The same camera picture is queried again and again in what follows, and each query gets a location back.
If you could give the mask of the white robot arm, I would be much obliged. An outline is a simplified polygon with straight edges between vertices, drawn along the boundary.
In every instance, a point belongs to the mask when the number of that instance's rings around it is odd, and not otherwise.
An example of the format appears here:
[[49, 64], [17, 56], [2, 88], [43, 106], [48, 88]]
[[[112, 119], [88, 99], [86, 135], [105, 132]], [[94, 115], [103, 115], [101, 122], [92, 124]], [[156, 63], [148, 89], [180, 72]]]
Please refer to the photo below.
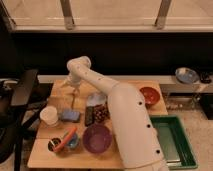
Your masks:
[[68, 81], [77, 87], [81, 80], [85, 80], [107, 96], [124, 170], [169, 171], [142, 93], [134, 85], [104, 76], [90, 67], [87, 56], [69, 60]]

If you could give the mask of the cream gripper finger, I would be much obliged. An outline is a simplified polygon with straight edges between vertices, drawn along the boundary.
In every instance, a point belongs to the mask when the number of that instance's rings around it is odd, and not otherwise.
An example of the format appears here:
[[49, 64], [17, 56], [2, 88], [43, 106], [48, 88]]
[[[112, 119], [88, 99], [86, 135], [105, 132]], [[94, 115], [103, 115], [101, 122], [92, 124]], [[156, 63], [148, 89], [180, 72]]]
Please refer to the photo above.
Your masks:
[[74, 88], [73, 94], [75, 94], [75, 95], [79, 94], [79, 89], [78, 88]]

